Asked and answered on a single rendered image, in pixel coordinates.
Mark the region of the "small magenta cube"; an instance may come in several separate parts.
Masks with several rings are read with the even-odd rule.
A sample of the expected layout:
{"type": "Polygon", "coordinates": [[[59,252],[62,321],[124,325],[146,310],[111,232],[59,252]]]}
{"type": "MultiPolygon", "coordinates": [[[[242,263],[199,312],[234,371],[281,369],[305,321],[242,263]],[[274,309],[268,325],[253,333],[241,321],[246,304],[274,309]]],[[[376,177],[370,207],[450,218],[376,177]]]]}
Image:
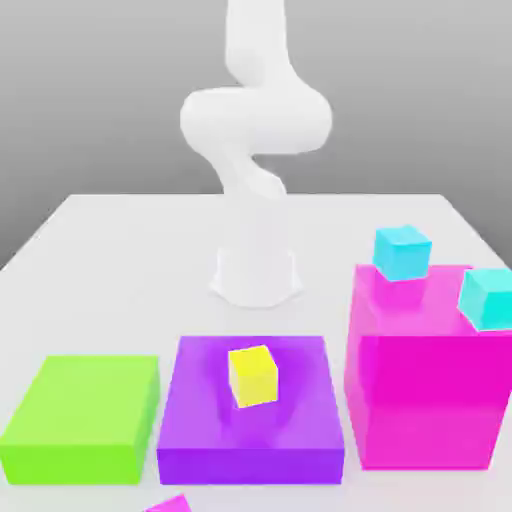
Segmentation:
{"type": "Polygon", "coordinates": [[[164,502],[155,504],[143,512],[192,512],[184,494],[174,496],[164,502]]]}

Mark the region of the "large purple box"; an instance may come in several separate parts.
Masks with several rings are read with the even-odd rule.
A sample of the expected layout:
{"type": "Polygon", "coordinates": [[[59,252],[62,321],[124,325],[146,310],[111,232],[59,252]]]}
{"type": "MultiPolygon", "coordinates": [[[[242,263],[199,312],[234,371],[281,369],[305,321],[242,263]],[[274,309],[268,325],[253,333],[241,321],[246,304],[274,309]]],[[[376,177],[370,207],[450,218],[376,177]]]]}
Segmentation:
{"type": "Polygon", "coordinates": [[[323,337],[182,337],[156,455],[163,485],[339,484],[345,447],[323,337]],[[257,345],[277,364],[278,399],[239,408],[228,353],[257,345]]]}

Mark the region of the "large magenta box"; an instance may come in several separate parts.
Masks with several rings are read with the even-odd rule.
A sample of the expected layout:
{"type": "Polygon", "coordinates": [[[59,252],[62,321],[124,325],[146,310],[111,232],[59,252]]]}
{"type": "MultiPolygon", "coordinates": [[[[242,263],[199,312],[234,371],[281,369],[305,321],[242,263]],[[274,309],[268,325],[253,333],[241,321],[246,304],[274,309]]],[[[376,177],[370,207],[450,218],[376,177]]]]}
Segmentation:
{"type": "Polygon", "coordinates": [[[512,391],[512,331],[457,308],[465,265],[391,282],[354,268],[344,392],[365,470],[485,470],[512,391]]]}

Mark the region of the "small yellow cube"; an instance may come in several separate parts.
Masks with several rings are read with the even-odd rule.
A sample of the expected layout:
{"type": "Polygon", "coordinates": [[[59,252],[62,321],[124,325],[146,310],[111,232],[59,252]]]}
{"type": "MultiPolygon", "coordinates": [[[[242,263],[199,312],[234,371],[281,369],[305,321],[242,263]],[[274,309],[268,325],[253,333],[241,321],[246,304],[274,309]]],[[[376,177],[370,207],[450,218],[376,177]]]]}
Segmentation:
{"type": "Polygon", "coordinates": [[[279,370],[266,345],[229,351],[228,376],[238,408],[278,400],[279,370]]]}

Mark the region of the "small cyan cube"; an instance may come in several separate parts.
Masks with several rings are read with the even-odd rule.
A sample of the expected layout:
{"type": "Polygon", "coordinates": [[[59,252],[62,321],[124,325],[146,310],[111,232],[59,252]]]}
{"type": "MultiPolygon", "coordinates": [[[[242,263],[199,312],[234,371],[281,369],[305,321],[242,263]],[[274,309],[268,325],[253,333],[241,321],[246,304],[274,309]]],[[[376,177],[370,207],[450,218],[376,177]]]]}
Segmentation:
{"type": "Polygon", "coordinates": [[[376,230],[372,263],[391,282],[427,276],[432,241],[412,225],[376,230]]]}

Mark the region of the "large green box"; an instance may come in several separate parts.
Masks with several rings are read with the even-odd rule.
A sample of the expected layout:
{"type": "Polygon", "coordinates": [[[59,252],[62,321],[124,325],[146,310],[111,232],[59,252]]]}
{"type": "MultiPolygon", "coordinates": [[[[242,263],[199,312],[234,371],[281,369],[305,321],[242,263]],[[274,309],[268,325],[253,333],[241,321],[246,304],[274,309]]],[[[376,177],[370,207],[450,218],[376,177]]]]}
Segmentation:
{"type": "Polygon", "coordinates": [[[0,436],[11,485],[136,485],[160,398],[155,355],[51,355],[0,436]]]}

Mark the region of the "small turquoise cube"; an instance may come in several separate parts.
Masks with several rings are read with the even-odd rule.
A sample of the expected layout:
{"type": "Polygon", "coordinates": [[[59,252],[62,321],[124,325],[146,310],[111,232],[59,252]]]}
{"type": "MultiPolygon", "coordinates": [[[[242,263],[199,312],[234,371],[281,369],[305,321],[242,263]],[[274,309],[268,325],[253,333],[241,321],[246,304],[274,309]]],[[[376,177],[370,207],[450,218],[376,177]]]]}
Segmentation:
{"type": "Polygon", "coordinates": [[[512,270],[466,270],[458,309],[477,331],[512,330],[512,270]]]}

